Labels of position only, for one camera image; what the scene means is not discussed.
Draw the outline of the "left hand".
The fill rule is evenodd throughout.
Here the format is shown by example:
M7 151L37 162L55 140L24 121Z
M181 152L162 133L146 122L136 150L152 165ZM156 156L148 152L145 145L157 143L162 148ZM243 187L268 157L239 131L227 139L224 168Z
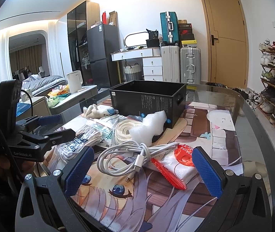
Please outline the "left hand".
M22 174L25 176L26 174L33 173L34 171L34 162L31 161L22 161L17 162L18 168ZM10 162L6 157L0 157L0 175L7 174L10 169Z

